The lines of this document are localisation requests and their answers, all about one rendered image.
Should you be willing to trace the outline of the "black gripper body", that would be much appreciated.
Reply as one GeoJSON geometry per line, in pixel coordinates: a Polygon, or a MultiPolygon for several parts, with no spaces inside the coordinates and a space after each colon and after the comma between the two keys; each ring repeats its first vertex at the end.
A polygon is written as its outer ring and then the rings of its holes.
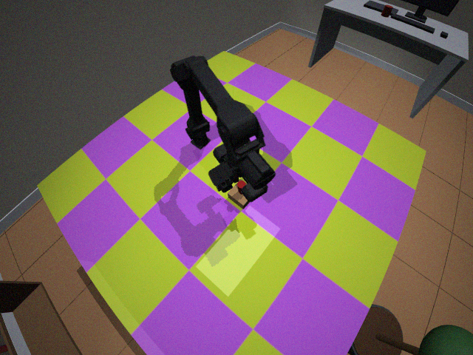
{"type": "Polygon", "coordinates": [[[225,145],[224,144],[221,144],[219,145],[218,147],[216,147],[213,151],[213,154],[214,154],[214,157],[217,159],[217,161],[227,161],[228,162],[228,165],[234,170],[237,172],[238,174],[238,177],[239,178],[243,178],[245,180],[245,182],[247,183],[247,185],[243,186],[243,188],[241,189],[242,191],[242,194],[245,196],[245,198],[247,199],[248,202],[253,202],[255,201],[257,198],[261,197],[263,194],[265,194],[267,191],[268,191],[268,186],[264,186],[262,187],[261,189],[253,189],[253,187],[251,186],[251,184],[249,184],[249,182],[247,181],[247,179],[245,178],[245,176],[241,173],[241,171],[238,169],[238,165],[236,164],[233,164],[231,163],[229,160],[228,160],[228,157],[227,157],[227,152],[226,152],[226,148],[225,148],[225,145]]]}

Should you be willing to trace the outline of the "brown square block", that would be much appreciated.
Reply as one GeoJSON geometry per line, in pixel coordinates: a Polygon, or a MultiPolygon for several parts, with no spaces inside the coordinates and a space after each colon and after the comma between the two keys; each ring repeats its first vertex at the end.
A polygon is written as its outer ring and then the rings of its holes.
{"type": "Polygon", "coordinates": [[[250,202],[247,201],[244,195],[241,195],[236,185],[228,192],[228,198],[231,199],[235,204],[244,209],[250,202]]]}

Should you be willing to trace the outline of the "red cylinder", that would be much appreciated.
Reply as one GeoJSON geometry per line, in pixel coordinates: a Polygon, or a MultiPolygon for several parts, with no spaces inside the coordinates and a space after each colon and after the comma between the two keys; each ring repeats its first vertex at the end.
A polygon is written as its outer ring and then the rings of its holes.
{"type": "Polygon", "coordinates": [[[239,181],[238,184],[237,184],[239,193],[240,193],[241,195],[242,195],[241,189],[242,189],[243,186],[245,186],[245,185],[246,185],[246,183],[245,183],[245,181],[243,181],[243,180],[239,181]]]}

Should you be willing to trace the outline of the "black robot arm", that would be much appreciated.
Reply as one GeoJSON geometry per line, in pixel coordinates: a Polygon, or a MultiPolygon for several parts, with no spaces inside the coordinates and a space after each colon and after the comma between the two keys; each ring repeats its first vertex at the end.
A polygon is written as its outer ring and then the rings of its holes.
{"type": "MultiPolygon", "coordinates": [[[[189,118],[187,135],[191,143],[202,149],[210,139],[210,131],[201,109],[200,93],[217,116],[217,131],[225,145],[228,160],[238,165],[253,189],[261,189],[276,176],[275,171],[260,155],[259,150],[266,146],[265,135],[256,116],[241,102],[235,101],[208,67],[204,56],[191,56],[171,65],[171,76],[183,89],[189,118]],[[252,140],[250,138],[256,137],[252,140]]],[[[225,161],[208,172],[218,192],[223,193],[233,188],[232,183],[239,182],[237,171],[225,161]]]]}

